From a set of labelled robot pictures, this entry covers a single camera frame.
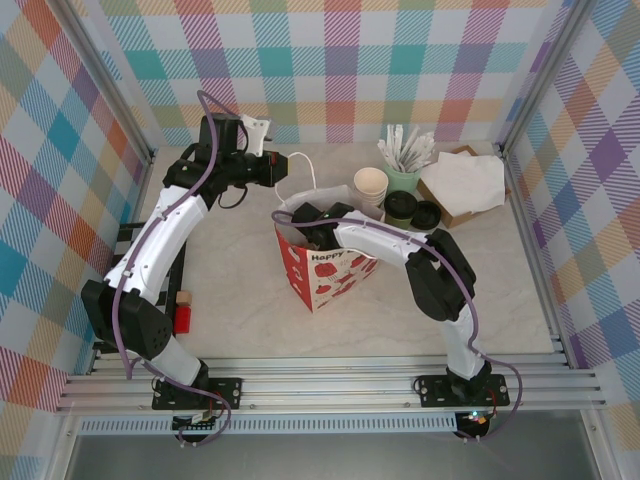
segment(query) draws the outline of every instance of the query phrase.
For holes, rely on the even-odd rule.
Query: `marble surface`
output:
[[[492,153],[486,143],[473,145]],[[374,144],[283,145],[313,160],[319,187],[350,184],[381,159]],[[141,219],[147,219],[167,167],[182,149],[160,149]],[[290,159],[286,198],[311,188],[307,162]],[[223,204],[239,198],[230,189]],[[214,208],[187,242],[183,288],[193,293],[191,331],[178,340],[204,357],[402,356],[445,353],[438,323],[413,302],[404,270],[380,265],[348,294],[312,314],[289,286],[270,213],[272,189],[250,186],[234,210]],[[548,328],[509,205],[452,229],[475,270],[480,340],[490,353],[551,352]]]

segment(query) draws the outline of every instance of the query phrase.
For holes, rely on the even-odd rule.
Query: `purple cable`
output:
[[[182,197],[180,197],[178,200],[176,200],[171,206],[167,207],[167,209],[162,212],[162,214],[159,217],[156,217],[150,224],[149,226],[144,230],[144,232],[141,234],[140,239],[138,241],[138,243],[136,244],[135,248],[133,249],[133,251],[131,252],[131,255],[129,256],[129,258],[127,259],[127,263],[124,267],[124,271],[131,271],[133,269],[133,267],[135,266],[135,260],[138,257],[138,254],[140,253],[140,250],[142,249],[142,247],[144,246],[144,244],[146,243],[146,241],[148,240],[149,236],[151,235],[151,233],[153,232],[153,230],[160,224],[160,222],[163,222],[164,220],[166,220],[166,218],[168,217],[169,214],[171,214],[171,212],[173,212],[176,208],[178,208],[180,205],[182,205],[189,197],[191,197],[193,195],[193,193],[198,190],[202,184],[207,180],[207,178],[209,177],[209,175],[211,174],[211,172],[213,171],[213,167],[215,165],[216,162],[216,154],[218,151],[218,135],[215,129],[215,124],[213,123],[213,117],[211,116],[211,111],[209,110],[209,107],[207,105],[207,100],[209,100],[211,103],[217,105],[218,107],[220,107],[222,110],[224,110],[226,113],[230,114],[230,115],[235,115],[231,110],[229,110],[227,107],[225,107],[222,103],[220,103],[218,100],[216,100],[214,97],[212,97],[211,95],[209,95],[207,92],[203,91],[203,90],[198,90],[198,100],[200,101],[200,105],[202,105],[202,108],[204,110],[204,113],[207,117],[207,121],[209,123],[209,130],[211,132],[211,160],[209,161],[209,164],[207,165],[207,168],[205,170],[205,172],[202,174],[202,176],[198,179],[198,181],[193,185],[193,187],[191,187],[184,195],[182,195]],[[122,359],[122,363],[124,365],[124,371],[125,371],[125,376],[127,378],[127,380],[131,380],[132,376],[133,376],[133,367],[134,365],[139,361],[139,359],[135,359],[132,362],[129,362],[129,358],[127,357],[127,352],[126,349],[124,347],[124,342],[122,341],[122,334],[120,332],[120,320],[119,320],[119,315],[118,315],[118,308],[120,306],[120,298],[122,297],[122,291],[124,290],[124,285],[127,281],[127,276],[126,275],[122,275],[120,277],[120,281],[118,282],[118,286],[116,287],[116,291],[113,297],[113,304],[111,305],[111,325],[113,328],[113,336],[116,340],[116,345],[118,346],[118,353],[120,354],[120,358]],[[188,392],[192,392],[192,393],[198,393],[200,395],[204,395],[206,397],[210,397],[213,398],[215,400],[218,400],[220,402],[222,402],[222,404],[225,406],[225,408],[228,411],[227,414],[227,420],[225,421],[224,425],[220,428],[220,430],[218,430],[216,433],[208,436],[207,438],[205,438],[202,442],[200,442],[198,445],[205,445],[213,440],[215,440],[216,438],[218,438],[220,436],[220,434],[229,426],[229,423],[231,422],[231,408],[229,407],[229,404],[227,403],[227,401],[218,396],[215,395],[213,393],[210,392],[206,392],[204,390],[199,390],[197,388],[193,388],[193,387],[189,387],[187,385],[183,385],[179,382],[176,382],[175,380],[167,377],[166,375],[164,375],[163,373],[160,373],[158,370],[156,370],[153,367],[150,367],[150,365],[145,362],[144,366],[147,368],[147,370],[149,370],[150,372],[157,374],[159,376],[162,376],[163,378],[166,379],[167,382],[169,382],[170,384],[181,388],[182,390],[186,390]],[[180,438],[181,441],[184,441],[182,439],[182,432],[178,433],[178,437]]]
[[[460,278],[460,275],[458,275],[458,272],[455,271],[455,269],[449,263],[449,261],[446,258],[444,258],[435,248],[433,248],[432,246],[428,245],[423,241],[420,241],[418,239],[411,237],[410,235],[406,235],[401,232],[398,232],[393,228],[387,227],[385,225],[381,225],[379,223],[368,223],[368,222],[365,222],[364,220],[360,220],[357,218],[329,218],[326,220],[316,220],[315,222],[293,223],[293,222],[287,222],[285,220],[282,220],[281,218],[279,218],[280,216],[292,217],[293,214],[291,212],[285,212],[284,210],[276,210],[271,214],[271,218],[275,223],[277,223],[278,225],[286,226],[286,227],[317,227],[319,225],[327,225],[330,223],[348,223],[352,225],[366,224],[367,227],[375,228],[376,230],[389,233],[398,238],[401,238],[402,240],[411,242],[414,245],[418,245],[419,247],[424,248],[427,252],[429,252],[431,255],[436,257],[440,262],[440,264],[444,265],[444,267],[449,271],[449,273],[453,277],[453,280],[456,282],[456,285],[458,285],[458,288],[462,292],[462,295],[464,296],[464,299],[467,302],[467,305],[469,305],[469,310],[471,311],[471,318],[473,319],[473,332],[471,334],[471,337],[469,338],[467,347],[469,348],[469,350],[471,350],[473,353],[478,355],[480,358],[490,363],[501,365],[505,368],[508,368],[515,374],[516,379],[518,380],[518,395],[516,396],[516,401],[514,403],[513,408],[511,409],[511,412],[509,412],[507,419],[501,425],[499,425],[498,428],[496,428],[493,432],[482,437],[483,440],[488,440],[489,438],[495,436],[513,419],[522,401],[522,392],[523,392],[522,376],[520,375],[520,372],[518,372],[516,367],[514,367],[510,363],[502,362],[500,360],[494,360],[493,358],[489,357],[488,355],[485,355],[484,353],[482,353],[480,350],[478,350],[476,347],[473,346],[473,342],[475,342],[476,338],[478,338],[478,331],[480,329],[479,322],[478,322],[478,312],[476,310],[475,305],[473,304],[473,299],[471,298],[471,294],[469,293],[469,290],[467,290],[467,287],[464,285],[464,282]]]

